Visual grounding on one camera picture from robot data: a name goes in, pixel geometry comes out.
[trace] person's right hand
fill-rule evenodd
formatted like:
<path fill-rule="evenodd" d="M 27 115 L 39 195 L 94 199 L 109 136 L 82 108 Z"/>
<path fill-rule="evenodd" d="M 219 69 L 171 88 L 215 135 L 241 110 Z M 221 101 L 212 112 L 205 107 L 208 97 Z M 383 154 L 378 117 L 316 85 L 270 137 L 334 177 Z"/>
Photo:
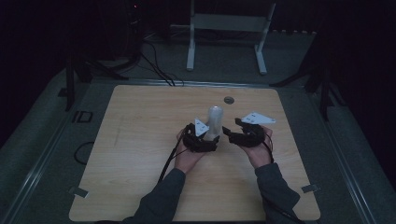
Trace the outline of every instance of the person's right hand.
<path fill-rule="evenodd" d="M 273 131 L 271 129 L 264 126 L 262 126 L 262 128 L 268 136 L 272 136 Z M 265 138 L 265 144 L 267 144 L 267 146 L 271 146 L 268 136 Z M 256 147 L 239 147 L 247 153 L 248 159 L 255 169 L 271 163 L 271 155 L 263 143 Z"/>

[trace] black strap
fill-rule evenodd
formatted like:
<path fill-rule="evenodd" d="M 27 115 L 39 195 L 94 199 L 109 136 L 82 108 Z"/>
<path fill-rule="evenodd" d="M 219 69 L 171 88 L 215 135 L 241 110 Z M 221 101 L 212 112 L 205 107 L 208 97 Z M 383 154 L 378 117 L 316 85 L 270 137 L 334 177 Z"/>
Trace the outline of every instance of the black strap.
<path fill-rule="evenodd" d="M 268 137 L 268 139 L 270 140 L 270 146 L 268 146 L 268 144 L 266 144 L 265 143 L 265 139 L 264 139 L 264 141 L 262 141 L 262 143 L 264 144 L 264 146 L 265 146 L 265 148 L 267 149 L 267 151 L 268 151 L 268 153 L 270 154 L 270 157 L 271 157 L 271 163 L 274 163 L 274 156 L 273 156 L 273 154 L 272 154 L 272 151 L 273 151 L 273 142 L 272 142 L 272 139 L 271 139 L 271 137 L 270 137 L 270 135 L 268 135 L 268 133 L 265 133 L 265 135 Z"/>
<path fill-rule="evenodd" d="M 177 140 L 176 146 L 174 147 L 174 149 L 172 150 L 171 154 L 169 155 L 169 158 L 166 161 L 165 166 L 163 167 L 163 171 L 161 172 L 160 178 L 158 179 L 158 183 L 161 183 L 161 181 L 163 181 L 163 177 L 165 176 L 166 170 L 168 169 L 168 166 L 171 163 L 171 160 L 174 158 L 174 155 L 176 153 L 177 147 L 180 144 L 180 141 L 183 139 L 186 130 L 187 130 L 187 126 L 186 126 L 186 128 L 184 128 L 183 133 L 181 134 L 181 136 Z"/>

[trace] cable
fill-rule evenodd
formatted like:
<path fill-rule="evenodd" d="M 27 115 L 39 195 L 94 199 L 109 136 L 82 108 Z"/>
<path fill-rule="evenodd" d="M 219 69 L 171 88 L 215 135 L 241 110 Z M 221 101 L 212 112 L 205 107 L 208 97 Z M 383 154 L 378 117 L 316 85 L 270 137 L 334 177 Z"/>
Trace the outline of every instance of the cable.
<path fill-rule="evenodd" d="M 143 43 L 146 43 L 152 47 L 152 49 L 154 51 L 154 63 L 152 63 L 143 53 L 140 53 L 141 57 L 152 67 L 152 70 L 149 68 L 140 66 L 140 65 L 138 65 L 138 67 L 141 67 L 141 68 L 144 68 L 151 72 L 156 73 L 169 86 L 176 86 L 174 79 L 179 80 L 182 83 L 182 86 L 184 86 L 184 81 L 181 78 L 179 78 L 175 74 L 165 73 L 163 70 L 161 70 L 160 66 L 158 65 L 157 50 L 155 49 L 154 45 L 152 45 L 148 41 L 144 41 Z"/>
<path fill-rule="evenodd" d="M 75 159 L 75 161 L 78 162 L 79 164 L 86 165 L 87 162 L 81 161 L 81 160 L 78 158 L 77 154 L 78 154 L 79 150 L 82 149 L 83 147 L 85 147 L 85 146 L 87 146 L 87 145 L 89 145 L 89 144 L 94 144 L 94 143 L 95 143 L 95 142 L 86 142 L 86 143 L 83 143 L 83 144 L 79 145 L 79 147 L 76 149 L 76 151 L 75 151 L 75 153 L 74 153 L 74 159 Z"/>
<path fill-rule="evenodd" d="M 125 70 L 120 71 L 120 74 L 124 74 L 126 72 L 131 71 L 132 69 L 134 69 L 135 67 L 138 66 L 139 62 L 140 62 L 140 53 L 139 53 L 139 56 L 136 56 L 136 60 L 134 61 L 134 63 L 129 68 L 126 68 Z"/>
<path fill-rule="evenodd" d="M 300 220 L 299 218 L 297 218 L 296 216 L 286 212 L 285 210 L 283 210 L 282 208 L 280 208 L 279 206 L 277 206 L 275 203 L 269 201 L 267 198 L 264 198 L 264 200 L 268 203 L 268 205 L 270 207 L 272 207 L 274 210 L 276 210 L 278 213 L 280 213 L 282 216 L 290 219 L 291 221 L 295 222 L 295 223 L 299 223 L 299 224 L 305 224 L 305 222 L 303 222 L 302 220 Z"/>
<path fill-rule="evenodd" d="M 183 129 L 183 132 L 181 133 L 180 137 L 179 137 L 178 140 L 177 140 L 176 146 L 174 147 L 174 149 L 172 150 L 171 154 L 169 155 L 169 158 L 168 158 L 168 160 L 166 161 L 165 166 L 163 167 L 163 171 L 161 172 L 160 178 L 158 179 L 158 183 L 161 183 L 161 181 L 163 181 L 163 177 L 165 176 L 166 170 L 168 169 L 168 166 L 169 166 L 169 164 L 171 163 L 171 160 L 172 160 L 173 158 L 175 158 L 176 156 L 178 156 L 180 153 L 183 153 L 183 152 L 186 151 L 186 150 L 181 151 L 181 152 L 177 153 L 176 156 L 174 156 L 175 153 L 176 153 L 176 151 L 177 151 L 177 147 L 178 147 L 178 145 L 179 145 L 180 142 L 181 142 L 181 139 L 183 139 L 184 134 L 185 134 L 186 131 L 187 131 L 187 127 L 188 127 L 188 125 Z"/>
<path fill-rule="evenodd" d="M 153 64 L 143 53 L 141 55 L 142 55 L 143 59 L 146 60 L 146 62 L 148 62 L 149 65 L 151 65 L 151 67 L 154 69 L 154 72 L 160 78 L 162 78 L 166 83 L 168 83 L 169 86 L 175 86 L 175 82 L 173 81 L 172 78 L 170 78 L 168 75 L 163 74 L 160 71 L 158 71 L 158 68 L 156 68 L 155 64 Z"/>
<path fill-rule="evenodd" d="M 270 156 L 271 156 L 271 163 L 274 163 L 274 156 L 273 156 L 273 154 L 272 154 L 274 145 L 273 145 L 273 142 L 272 142 L 272 139 L 271 139 L 270 135 L 268 135 L 268 133 L 265 133 L 265 135 L 270 139 L 270 146 L 268 146 L 268 144 L 265 143 L 265 140 L 262 141 L 262 143 L 264 144 L 264 146 L 266 147 L 268 153 L 269 153 Z"/>

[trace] white card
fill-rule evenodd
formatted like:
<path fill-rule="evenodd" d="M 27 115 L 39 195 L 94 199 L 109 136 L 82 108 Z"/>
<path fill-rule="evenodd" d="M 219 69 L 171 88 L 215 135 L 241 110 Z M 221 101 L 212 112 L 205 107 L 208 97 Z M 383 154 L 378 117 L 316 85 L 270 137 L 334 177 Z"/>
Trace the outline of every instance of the white card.
<path fill-rule="evenodd" d="M 268 118 L 262 114 L 257 112 L 252 112 L 246 117 L 241 119 L 242 122 L 249 123 L 249 124 L 267 124 L 267 123 L 275 123 L 275 119 Z"/>
<path fill-rule="evenodd" d="M 198 137 L 209 130 L 209 126 L 206 126 L 203 122 L 195 119 L 195 135 Z"/>

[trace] hand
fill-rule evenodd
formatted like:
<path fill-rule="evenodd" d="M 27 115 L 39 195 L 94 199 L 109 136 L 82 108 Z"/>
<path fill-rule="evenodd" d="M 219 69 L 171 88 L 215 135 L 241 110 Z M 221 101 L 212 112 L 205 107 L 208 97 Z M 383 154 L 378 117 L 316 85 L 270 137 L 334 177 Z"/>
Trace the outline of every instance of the hand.
<path fill-rule="evenodd" d="M 177 140 L 180 138 L 182 133 L 183 130 L 178 133 Z M 175 154 L 177 155 L 175 157 L 175 168 L 181 170 L 184 174 L 187 174 L 205 154 L 206 153 L 204 152 L 191 152 L 186 146 L 184 146 L 183 140 L 181 140 Z"/>
<path fill-rule="evenodd" d="M 264 126 L 262 126 L 262 128 L 268 136 L 272 136 L 273 131 L 271 129 Z M 267 146 L 271 146 L 268 136 L 265 138 L 265 144 L 267 144 Z M 256 147 L 239 147 L 247 153 L 248 159 L 255 169 L 271 163 L 271 155 L 263 143 Z"/>

